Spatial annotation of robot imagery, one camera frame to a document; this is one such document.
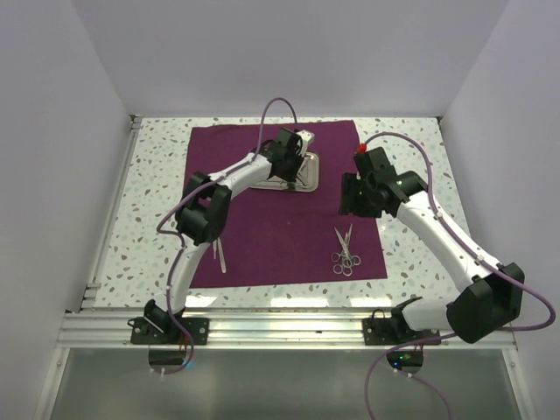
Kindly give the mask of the steel surgical scissors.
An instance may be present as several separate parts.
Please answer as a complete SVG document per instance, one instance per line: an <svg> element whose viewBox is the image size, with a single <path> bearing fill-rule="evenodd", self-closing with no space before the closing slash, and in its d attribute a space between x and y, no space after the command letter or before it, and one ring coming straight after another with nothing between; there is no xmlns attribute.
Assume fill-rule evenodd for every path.
<svg viewBox="0 0 560 420"><path fill-rule="evenodd" d="M331 255L331 260L333 262L332 271L336 275L350 277L353 274L354 259L349 252L346 242L340 235L340 232L336 230L335 234L340 245L340 252L333 252Z"/></svg>

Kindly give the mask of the small steel ring scissors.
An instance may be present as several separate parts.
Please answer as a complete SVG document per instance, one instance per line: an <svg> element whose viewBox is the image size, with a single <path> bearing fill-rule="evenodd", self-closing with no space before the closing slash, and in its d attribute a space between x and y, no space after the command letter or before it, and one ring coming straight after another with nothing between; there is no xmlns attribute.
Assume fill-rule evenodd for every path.
<svg viewBox="0 0 560 420"><path fill-rule="evenodd" d="M339 253L333 253L331 259L334 263L337 263L343 268L353 268L361 264L361 259L357 255L353 255L349 249L348 240L344 239L340 231L334 229L341 251Z"/></svg>

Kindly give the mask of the steel forceps with rings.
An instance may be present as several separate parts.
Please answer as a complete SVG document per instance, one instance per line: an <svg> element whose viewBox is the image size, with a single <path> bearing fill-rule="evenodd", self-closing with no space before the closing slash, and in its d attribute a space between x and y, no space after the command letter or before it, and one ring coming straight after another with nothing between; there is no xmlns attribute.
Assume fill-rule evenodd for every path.
<svg viewBox="0 0 560 420"><path fill-rule="evenodd" d="M334 263L342 262L342 261L349 261L350 263L352 263L354 261L353 256L349 251L346 241L343 239L340 231L337 228L334 229L334 232L336 234L337 240L340 245L340 252L332 253L331 260Z"/></svg>

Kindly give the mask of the purple cloth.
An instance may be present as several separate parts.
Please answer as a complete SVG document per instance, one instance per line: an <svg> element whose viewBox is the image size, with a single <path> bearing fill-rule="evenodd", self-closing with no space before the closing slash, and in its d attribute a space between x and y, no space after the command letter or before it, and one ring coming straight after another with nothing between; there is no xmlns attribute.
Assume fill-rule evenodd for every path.
<svg viewBox="0 0 560 420"><path fill-rule="evenodd" d="M234 198L221 237L227 270L222 272L207 251L192 287L344 281L346 276L333 273L331 255L340 247L337 236L346 231L352 233L351 252L361 259L351 279L387 277L375 219L338 213L342 176L354 172L360 142L354 122L300 122L297 128L315 136L310 149L318 155L318 187L312 192L248 189Z"/></svg>

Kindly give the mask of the steel straight probe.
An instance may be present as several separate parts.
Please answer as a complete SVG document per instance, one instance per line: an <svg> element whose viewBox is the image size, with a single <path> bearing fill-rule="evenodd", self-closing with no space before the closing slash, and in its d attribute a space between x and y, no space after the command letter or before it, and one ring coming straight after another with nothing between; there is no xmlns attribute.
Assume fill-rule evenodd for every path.
<svg viewBox="0 0 560 420"><path fill-rule="evenodd" d="M218 256L219 264L220 264L220 271L222 274L226 274L228 271L227 263L224 255L224 250L221 242L221 238L216 240L216 254Z"/></svg>

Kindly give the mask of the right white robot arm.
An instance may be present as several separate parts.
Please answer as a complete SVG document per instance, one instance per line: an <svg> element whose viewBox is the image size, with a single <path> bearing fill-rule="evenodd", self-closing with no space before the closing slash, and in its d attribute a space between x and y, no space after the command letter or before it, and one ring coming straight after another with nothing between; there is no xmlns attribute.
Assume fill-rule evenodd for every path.
<svg viewBox="0 0 560 420"><path fill-rule="evenodd" d="M472 344L501 329L520 315L525 276L511 262L504 265L481 250L463 231L450 235L438 220L445 214L430 201L427 184L413 171L386 183L345 173L341 182L341 214L378 218L389 214L411 229L439 260L458 295L450 302L411 297L394 306L387 318L371 316L362 322L367 344L406 344L429 339L439 343L438 331L451 330Z"/></svg>

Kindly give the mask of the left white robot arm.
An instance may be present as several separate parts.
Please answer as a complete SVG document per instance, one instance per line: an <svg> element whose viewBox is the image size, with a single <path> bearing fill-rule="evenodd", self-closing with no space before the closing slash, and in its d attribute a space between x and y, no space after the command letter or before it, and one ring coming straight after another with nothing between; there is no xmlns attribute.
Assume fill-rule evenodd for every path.
<svg viewBox="0 0 560 420"><path fill-rule="evenodd" d="M221 236L231 201L251 186L278 177L293 182L313 138L302 132L284 143L270 140L261 151L251 151L237 163L211 174L196 172L183 199L158 223L162 235L176 235L180 248L171 264L164 295L144 307L150 331L165 344L188 331L178 316L185 309L186 295L202 256Z"/></svg>

